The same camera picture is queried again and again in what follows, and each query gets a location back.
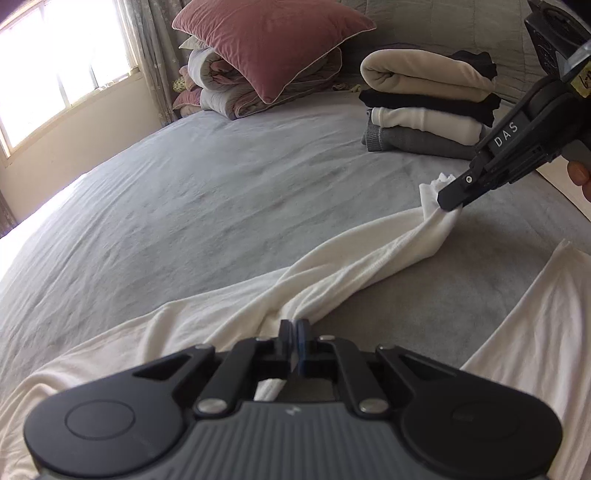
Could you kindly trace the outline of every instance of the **window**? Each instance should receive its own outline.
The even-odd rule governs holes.
[[[0,141],[28,135],[135,63],[115,0],[44,0],[0,30]]]

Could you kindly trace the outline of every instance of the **gray bedsheet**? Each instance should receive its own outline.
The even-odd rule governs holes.
[[[91,171],[0,283],[0,401],[72,346],[163,303],[285,267],[319,243],[420,204],[467,162],[368,153],[365,107],[318,93],[231,122],[201,112]],[[462,213],[433,258],[358,292],[315,328],[461,365],[564,237],[591,223],[538,174]]]

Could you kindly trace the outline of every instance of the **pink pillow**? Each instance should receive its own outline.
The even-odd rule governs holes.
[[[173,110],[182,108],[186,105],[200,106],[199,102],[201,100],[201,90],[201,88],[193,91],[183,90],[178,94],[177,99],[174,101]]]
[[[273,103],[302,70],[375,24],[334,0],[193,0],[173,28],[213,47]]]

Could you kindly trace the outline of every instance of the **screw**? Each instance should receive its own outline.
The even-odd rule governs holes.
[[[197,404],[197,409],[201,413],[207,413],[210,415],[222,413],[227,407],[228,404],[221,398],[205,398]]]
[[[388,407],[388,402],[382,400],[381,398],[366,398],[365,400],[359,402],[359,409],[363,413],[384,413]]]

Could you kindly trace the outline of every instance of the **gray headboard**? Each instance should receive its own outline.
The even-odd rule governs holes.
[[[378,28],[344,46],[357,61],[360,52],[396,44],[450,54],[487,51],[497,64],[497,93],[519,99],[544,75],[524,20],[527,0],[340,0],[374,20]],[[568,9],[560,0],[551,3]]]

